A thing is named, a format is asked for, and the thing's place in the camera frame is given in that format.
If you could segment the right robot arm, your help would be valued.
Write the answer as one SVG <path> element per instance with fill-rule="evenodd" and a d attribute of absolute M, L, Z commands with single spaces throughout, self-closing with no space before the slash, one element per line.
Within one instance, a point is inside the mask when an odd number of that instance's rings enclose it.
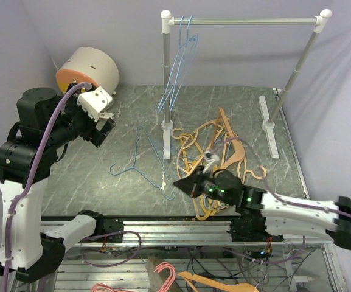
<path fill-rule="evenodd" d="M 173 185 L 191 198 L 206 195 L 233 206 L 236 213 L 249 218 L 245 228 L 254 240 L 300 235 L 331 240 L 351 251 L 351 199 L 346 196 L 334 202 L 278 195 L 247 186 L 228 170 L 208 173 L 202 166 Z"/>

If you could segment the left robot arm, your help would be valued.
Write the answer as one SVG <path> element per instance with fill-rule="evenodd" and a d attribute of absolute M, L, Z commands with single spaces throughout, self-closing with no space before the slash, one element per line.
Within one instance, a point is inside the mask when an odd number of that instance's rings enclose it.
<path fill-rule="evenodd" d="M 92 83 L 71 83 L 65 95 L 32 88 L 17 101 L 19 121 L 0 146 L 2 240 L 0 276 L 34 283 L 55 272 L 65 253 L 84 238 L 99 241 L 105 233 L 102 214 L 83 210 L 71 221 L 41 232 L 41 206 L 59 149 L 80 137 L 99 147 L 115 127 L 112 117 L 97 128 L 113 97 Z"/>

